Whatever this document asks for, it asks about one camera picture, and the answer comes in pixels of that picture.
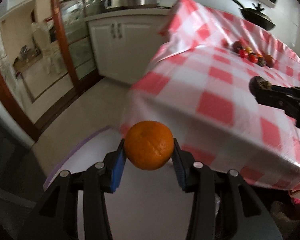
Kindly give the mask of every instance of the pan handle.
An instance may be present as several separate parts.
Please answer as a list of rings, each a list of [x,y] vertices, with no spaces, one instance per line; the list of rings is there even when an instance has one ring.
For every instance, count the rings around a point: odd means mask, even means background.
[[[258,6],[256,6],[254,3],[253,3],[253,6],[255,7],[255,9],[258,11],[258,12],[262,12],[264,10],[264,8],[261,7],[261,4],[258,3]]]
[[[239,5],[242,9],[246,9],[243,5],[242,5],[242,3],[240,3],[238,0],[231,0],[231,1],[233,1],[233,2],[235,2],[237,5]]]

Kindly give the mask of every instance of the sliding glass door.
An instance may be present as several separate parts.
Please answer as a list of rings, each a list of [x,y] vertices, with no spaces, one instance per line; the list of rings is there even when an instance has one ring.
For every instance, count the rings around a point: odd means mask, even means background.
[[[77,90],[90,88],[98,73],[85,17],[102,13],[103,0],[51,0],[60,50]]]

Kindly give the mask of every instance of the white kitchen cabinet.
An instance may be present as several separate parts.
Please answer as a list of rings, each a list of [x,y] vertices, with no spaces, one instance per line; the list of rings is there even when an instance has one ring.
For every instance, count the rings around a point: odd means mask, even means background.
[[[161,14],[125,15],[118,11],[117,15],[105,13],[102,18],[88,17],[92,46],[99,73],[121,82],[133,84],[140,80],[150,60],[164,43],[158,29],[168,13],[166,9],[135,9],[160,10]]]

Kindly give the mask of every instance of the plastic tablecloth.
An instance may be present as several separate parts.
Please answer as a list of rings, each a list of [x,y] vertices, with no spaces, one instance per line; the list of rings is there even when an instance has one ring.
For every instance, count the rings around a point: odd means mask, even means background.
[[[134,84],[121,130],[155,120],[167,125],[183,150],[213,170],[237,169],[250,184],[300,189],[300,129],[282,110],[259,105],[252,77],[300,87],[300,58],[264,29],[236,16],[178,0],[160,30],[169,41]],[[274,68],[232,52],[240,40],[271,54]]]

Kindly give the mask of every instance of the frying pan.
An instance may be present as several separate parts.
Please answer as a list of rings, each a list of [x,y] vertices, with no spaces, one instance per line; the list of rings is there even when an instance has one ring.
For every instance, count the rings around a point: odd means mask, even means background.
[[[261,4],[258,3],[258,6],[253,4],[255,9],[252,9],[244,7],[238,0],[232,1],[242,8],[240,9],[241,14],[247,21],[264,28],[266,31],[272,30],[275,27],[275,24],[270,20],[270,18],[262,13],[264,8],[261,8]]]

